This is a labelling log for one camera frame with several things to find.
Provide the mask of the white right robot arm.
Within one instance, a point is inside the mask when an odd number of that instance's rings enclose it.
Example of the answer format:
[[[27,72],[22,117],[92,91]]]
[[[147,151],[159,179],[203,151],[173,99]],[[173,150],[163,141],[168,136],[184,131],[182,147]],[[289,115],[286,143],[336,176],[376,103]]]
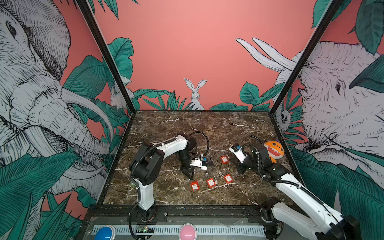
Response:
[[[352,216],[343,216],[304,187],[277,160],[285,155],[276,141],[261,144],[233,144],[229,148],[236,157],[237,170],[244,174],[251,170],[262,180],[286,194],[303,211],[301,214],[277,198],[263,203],[260,215],[264,222],[279,221],[289,225],[309,240],[360,240],[360,223]]]

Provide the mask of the red padlock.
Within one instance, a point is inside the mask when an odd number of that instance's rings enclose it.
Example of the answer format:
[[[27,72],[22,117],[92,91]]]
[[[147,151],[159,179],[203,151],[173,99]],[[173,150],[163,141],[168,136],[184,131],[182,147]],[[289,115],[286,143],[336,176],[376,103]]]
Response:
[[[192,191],[198,191],[200,189],[198,181],[192,181],[191,188],[192,188]]]
[[[213,188],[213,187],[216,186],[216,182],[215,182],[215,180],[213,178],[210,178],[210,179],[207,180],[207,185],[208,185],[209,188]]]
[[[228,164],[230,162],[230,159],[228,156],[222,156],[221,161],[225,165],[225,164]]]
[[[232,176],[230,174],[225,175],[224,179],[225,179],[227,184],[232,183],[234,181],[234,179],[232,178]]]

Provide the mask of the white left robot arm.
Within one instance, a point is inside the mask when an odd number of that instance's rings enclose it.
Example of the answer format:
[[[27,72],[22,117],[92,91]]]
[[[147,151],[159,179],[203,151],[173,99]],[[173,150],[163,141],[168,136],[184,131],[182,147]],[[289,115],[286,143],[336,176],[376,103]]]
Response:
[[[138,190],[138,207],[148,211],[155,204],[154,181],[160,174],[165,158],[177,154],[181,162],[180,171],[190,180],[194,179],[194,169],[190,151],[197,146],[194,137],[180,132],[177,136],[160,143],[144,142],[130,166],[130,181]]]

